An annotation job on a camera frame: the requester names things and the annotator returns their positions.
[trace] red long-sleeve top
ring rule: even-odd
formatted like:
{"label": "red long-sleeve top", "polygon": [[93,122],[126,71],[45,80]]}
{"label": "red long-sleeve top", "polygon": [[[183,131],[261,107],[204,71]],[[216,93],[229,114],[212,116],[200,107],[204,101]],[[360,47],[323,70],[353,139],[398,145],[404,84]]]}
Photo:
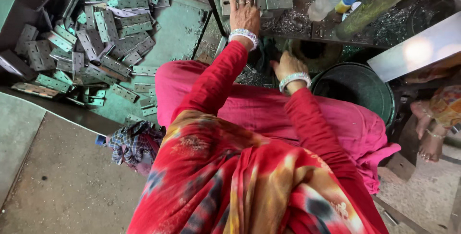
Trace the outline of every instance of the red long-sleeve top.
{"label": "red long-sleeve top", "polygon": [[[191,92],[176,108],[171,121],[184,110],[217,115],[247,59],[245,47],[239,42],[230,42],[193,84]],[[372,197],[363,184],[363,178],[339,145],[312,93],[307,88],[296,91],[285,104],[285,110],[296,128],[301,146],[318,154],[330,166],[343,188],[371,224],[382,234],[388,234]]]}

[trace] bangle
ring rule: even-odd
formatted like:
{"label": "bangle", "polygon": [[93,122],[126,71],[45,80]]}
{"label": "bangle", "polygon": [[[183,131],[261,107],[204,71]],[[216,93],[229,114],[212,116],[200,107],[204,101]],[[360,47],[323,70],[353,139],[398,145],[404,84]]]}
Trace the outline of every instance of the bangle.
{"label": "bangle", "polygon": [[255,50],[258,46],[258,37],[249,30],[246,30],[246,29],[233,30],[229,35],[229,42],[231,42],[233,36],[243,36],[251,40],[251,42],[253,42],[253,48],[250,51]]}
{"label": "bangle", "polygon": [[309,75],[306,73],[306,72],[297,72],[297,73],[292,73],[291,75],[285,77],[282,81],[280,81],[280,84],[279,84],[279,90],[281,93],[283,93],[285,91],[285,87],[287,86],[287,84],[295,81],[295,80],[303,80],[303,81],[306,81],[306,83],[308,83],[308,87],[311,86],[311,78],[309,77]]}

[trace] pile of metal hinges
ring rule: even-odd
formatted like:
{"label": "pile of metal hinges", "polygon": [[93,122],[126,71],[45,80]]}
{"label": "pile of metal hinges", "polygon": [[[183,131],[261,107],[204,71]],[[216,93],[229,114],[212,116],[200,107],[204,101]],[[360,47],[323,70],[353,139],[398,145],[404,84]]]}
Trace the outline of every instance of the pile of metal hinges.
{"label": "pile of metal hinges", "polygon": [[108,88],[131,103],[150,91],[139,102],[143,115],[154,114],[154,84],[131,90],[119,82],[155,76],[158,67],[137,64],[161,28],[152,12],[169,6],[169,0],[44,0],[37,11],[47,32],[25,25],[15,53],[0,53],[0,65],[21,79],[13,89],[81,106],[103,106]]}

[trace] woman's right hand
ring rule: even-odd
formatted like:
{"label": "woman's right hand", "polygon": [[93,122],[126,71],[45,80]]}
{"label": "woman's right hand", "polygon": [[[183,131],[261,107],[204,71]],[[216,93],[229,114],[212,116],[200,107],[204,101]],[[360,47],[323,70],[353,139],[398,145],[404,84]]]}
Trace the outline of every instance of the woman's right hand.
{"label": "woman's right hand", "polygon": [[[296,73],[296,72],[306,72],[309,73],[308,66],[298,60],[296,57],[292,56],[288,51],[285,50],[282,57],[280,58],[280,63],[277,61],[271,60],[271,66],[274,69],[275,75],[279,81],[282,81],[287,76]],[[290,95],[294,94],[297,90],[301,88],[306,88],[307,83],[303,80],[296,80],[290,82],[287,86],[287,90]]]}
{"label": "woman's right hand", "polygon": [[[254,33],[256,36],[259,34],[261,27],[260,11],[253,5],[253,0],[229,0],[230,4],[230,30],[246,29]],[[250,51],[253,48],[253,43],[250,39],[243,36],[234,36],[234,41],[242,43],[245,48]]]}

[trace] bare foot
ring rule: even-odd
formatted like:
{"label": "bare foot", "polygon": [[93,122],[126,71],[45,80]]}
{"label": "bare foot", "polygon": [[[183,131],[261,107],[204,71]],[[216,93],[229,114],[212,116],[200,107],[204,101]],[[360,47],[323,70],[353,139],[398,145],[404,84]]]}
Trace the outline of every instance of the bare foot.
{"label": "bare foot", "polygon": [[414,101],[410,104],[410,108],[413,114],[418,118],[416,133],[418,133],[418,138],[421,139],[432,120],[432,111],[429,108],[429,101]]}
{"label": "bare foot", "polygon": [[441,124],[431,123],[430,128],[432,134],[425,131],[423,138],[419,143],[419,155],[428,161],[437,162],[442,154],[443,138],[447,135],[446,130]]}

